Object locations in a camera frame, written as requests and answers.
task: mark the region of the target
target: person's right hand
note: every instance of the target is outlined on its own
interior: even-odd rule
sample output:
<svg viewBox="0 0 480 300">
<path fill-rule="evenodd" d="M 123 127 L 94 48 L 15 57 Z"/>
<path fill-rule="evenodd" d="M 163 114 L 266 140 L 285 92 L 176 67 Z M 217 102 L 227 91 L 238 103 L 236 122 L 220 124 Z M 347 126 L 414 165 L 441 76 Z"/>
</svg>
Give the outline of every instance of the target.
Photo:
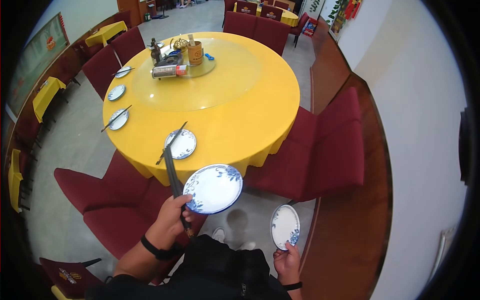
<svg viewBox="0 0 480 300">
<path fill-rule="evenodd" d="M 278 273 L 278 281 L 282 285 L 295 284 L 300 282 L 300 254 L 298 246 L 292 246 L 287 241 L 285 247 L 288 251 L 278 249 L 273 252 L 273 264 Z"/>
</svg>

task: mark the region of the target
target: decorative plant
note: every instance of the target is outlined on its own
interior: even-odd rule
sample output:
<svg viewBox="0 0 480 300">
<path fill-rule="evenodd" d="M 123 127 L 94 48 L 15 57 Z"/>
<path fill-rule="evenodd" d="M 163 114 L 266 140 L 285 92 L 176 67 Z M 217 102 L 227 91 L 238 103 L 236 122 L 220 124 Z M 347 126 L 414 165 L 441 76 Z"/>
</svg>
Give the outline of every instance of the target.
<svg viewBox="0 0 480 300">
<path fill-rule="evenodd" d="M 313 0 L 313 3 L 310 5 L 310 12 L 316 12 L 319 4 L 320 0 Z"/>
<path fill-rule="evenodd" d="M 332 12 L 328 15 L 328 17 L 332 20 L 335 19 L 335 15 L 340 7 L 340 1 L 335 1 L 336 5 L 333 7 Z"/>
</svg>

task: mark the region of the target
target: person's left hand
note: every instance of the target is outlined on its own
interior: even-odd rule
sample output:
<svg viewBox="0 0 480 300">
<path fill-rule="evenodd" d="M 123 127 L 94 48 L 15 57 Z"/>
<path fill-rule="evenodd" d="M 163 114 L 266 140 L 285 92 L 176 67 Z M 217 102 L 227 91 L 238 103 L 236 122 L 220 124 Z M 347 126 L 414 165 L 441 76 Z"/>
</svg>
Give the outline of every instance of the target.
<svg viewBox="0 0 480 300">
<path fill-rule="evenodd" d="M 192 199 L 192 195 L 181 195 L 175 199 L 173 196 L 166 199 L 160 208 L 156 223 L 162 227 L 166 233 L 179 235 L 184 231 L 183 224 L 180 221 L 181 207 Z M 192 222 L 195 219 L 194 213 L 187 207 L 182 213 L 187 222 Z"/>
</svg>

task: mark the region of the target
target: hand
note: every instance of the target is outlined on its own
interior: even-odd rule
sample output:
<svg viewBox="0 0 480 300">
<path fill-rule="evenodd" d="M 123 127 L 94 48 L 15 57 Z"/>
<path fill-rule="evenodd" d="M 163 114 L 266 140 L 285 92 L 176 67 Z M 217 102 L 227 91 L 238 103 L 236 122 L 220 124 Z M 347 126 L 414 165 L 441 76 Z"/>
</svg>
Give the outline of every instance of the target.
<svg viewBox="0 0 480 300">
<path fill-rule="evenodd" d="M 184 231 L 183 224 L 180 221 L 181 207 L 191 199 L 192 195 L 181 195 L 175 199 L 171 196 L 166 199 L 160 208 L 155 223 L 163 228 L 167 234 L 179 235 Z M 187 222 L 192 222 L 195 219 L 195 215 L 188 207 L 182 214 Z"/>
<path fill-rule="evenodd" d="M 273 252 L 273 264 L 278 273 L 278 281 L 282 285 L 295 284 L 300 282 L 300 254 L 298 246 L 290 245 L 287 241 L 285 247 L 288 251 L 278 249 Z"/>
</svg>

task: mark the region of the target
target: wooden cup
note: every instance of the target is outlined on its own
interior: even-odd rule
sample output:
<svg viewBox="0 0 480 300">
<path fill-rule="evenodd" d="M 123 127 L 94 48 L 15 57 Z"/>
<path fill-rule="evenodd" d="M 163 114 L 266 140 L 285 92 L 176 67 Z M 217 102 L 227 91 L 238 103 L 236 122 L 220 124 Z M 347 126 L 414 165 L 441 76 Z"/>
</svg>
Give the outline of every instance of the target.
<svg viewBox="0 0 480 300">
<path fill-rule="evenodd" d="M 196 66 L 201 64 L 204 60 L 202 57 L 202 42 L 195 41 L 195 46 L 188 44 L 188 60 L 190 65 Z"/>
</svg>

